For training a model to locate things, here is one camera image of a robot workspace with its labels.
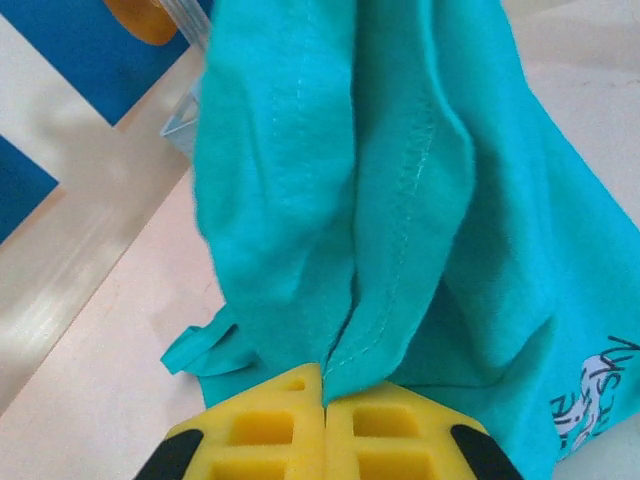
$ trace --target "teal fabric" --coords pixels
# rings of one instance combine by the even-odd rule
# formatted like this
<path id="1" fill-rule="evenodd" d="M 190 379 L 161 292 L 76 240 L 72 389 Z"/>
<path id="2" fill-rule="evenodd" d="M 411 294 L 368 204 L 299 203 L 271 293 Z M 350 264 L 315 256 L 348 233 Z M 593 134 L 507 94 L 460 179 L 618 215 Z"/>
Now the teal fabric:
<path id="1" fill-rule="evenodd" d="M 216 2 L 197 218 L 208 406 L 306 362 L 480 420 L 527 479 L 640 408 L 640 235 L 484 0 Z"/>

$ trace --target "white floor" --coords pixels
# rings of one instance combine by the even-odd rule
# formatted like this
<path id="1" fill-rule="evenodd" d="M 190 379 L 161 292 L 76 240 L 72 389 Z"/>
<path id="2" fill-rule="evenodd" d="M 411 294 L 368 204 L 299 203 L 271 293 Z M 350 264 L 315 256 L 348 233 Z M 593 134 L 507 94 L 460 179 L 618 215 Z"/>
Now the white floor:
<path id="1" fill-rule="evenodd" d="M 638 2 L 564 3 L 514 16 L 530 82 L 640 225 Z M 170 426 L 202 409 L 195 381 L 159 358 L 221 303 L 186 176 L 0 417 L 0 479 L 131 479 Z M 555 480 L 637 479 L 639 427 L 601 436 Z"/>

